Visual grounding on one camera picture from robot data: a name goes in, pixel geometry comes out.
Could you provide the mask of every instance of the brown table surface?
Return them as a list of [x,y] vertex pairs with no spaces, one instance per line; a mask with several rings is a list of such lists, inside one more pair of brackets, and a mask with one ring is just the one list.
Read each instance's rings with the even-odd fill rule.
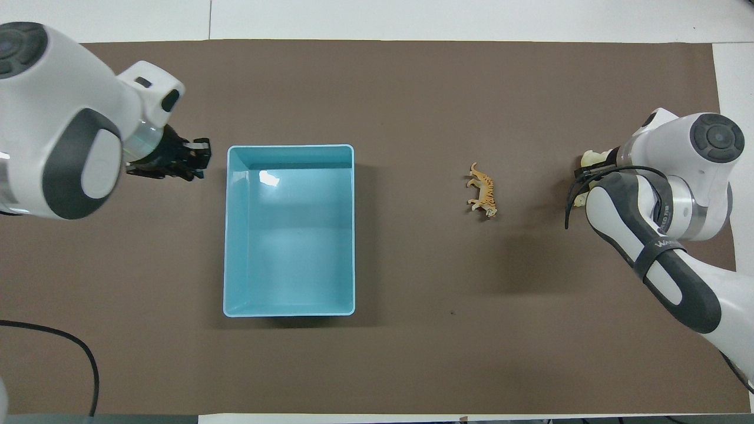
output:
[[[102,413],[745,412],[714,347],[676,322],[583,211],[562,228],[586,149],[653,108],[718,109],[709,45],[197,41],[88,45],[188,88],[171,124],[210,137],[207,178],[123,176],[84,220],[0,223],[0,312],[70,331]],[[225,152],[350,143],[357,311],[222,313]],[[468,211],[471,162],[498,217]],[[734,267],[728,228],[690,244]],[[11,413],[87,409],[65,340],[0,330]]]

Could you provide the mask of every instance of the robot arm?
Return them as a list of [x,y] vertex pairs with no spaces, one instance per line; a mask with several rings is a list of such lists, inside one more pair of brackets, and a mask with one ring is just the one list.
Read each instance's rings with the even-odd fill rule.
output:
[[210,159],[166,125],[185,88],[138,62],[115,76],[90,51],[38,23],[0,26],[0,213],[73,220],[129,174],[192,180]]
[[587,218],[678,321],[709,340],[754,381],[754,278],[696,260],[654,221],[656,188],[616,172],[587,198]]

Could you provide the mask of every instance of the empty rectangular bin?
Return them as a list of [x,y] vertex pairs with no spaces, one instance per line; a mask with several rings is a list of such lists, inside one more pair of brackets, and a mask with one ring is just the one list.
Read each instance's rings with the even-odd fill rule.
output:
[[226,190],[228,317],[354,312],[353,147],[233,146]]

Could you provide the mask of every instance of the velcro strap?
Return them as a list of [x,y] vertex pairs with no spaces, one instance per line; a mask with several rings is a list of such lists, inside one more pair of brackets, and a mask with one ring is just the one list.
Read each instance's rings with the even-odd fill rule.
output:
[[657,257],[665,250],[671,249],[681,249],[686,251],[678,240],[666,235],[660,235],[652,239],[649,243],[644,245],[642,252],[639,253],[639,257],[636,258],[636,262],[633,263],[633,271],[643,280],[649,271],[649,267],[652,266],[655,260],[657,260]]

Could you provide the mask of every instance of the white floor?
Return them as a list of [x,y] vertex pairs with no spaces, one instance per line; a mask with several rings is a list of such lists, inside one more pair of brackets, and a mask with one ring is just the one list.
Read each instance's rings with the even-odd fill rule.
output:
[[[721,112],[745,134],[754,134],[754,5],[746,0],[0,0],[0,22],[15,20],[46,23],[79,42],[315,38],[713,43]],[[754,188],[747,178],[753,171],[754,152],[748,150],[731,180],[737,269],[752,275],[754,220],[748,216],[754,208]],[[379,420],[441,418],[460,415]],[[234,415],[204,416],[200,422],[270,419],[312,424],[375,420]]]

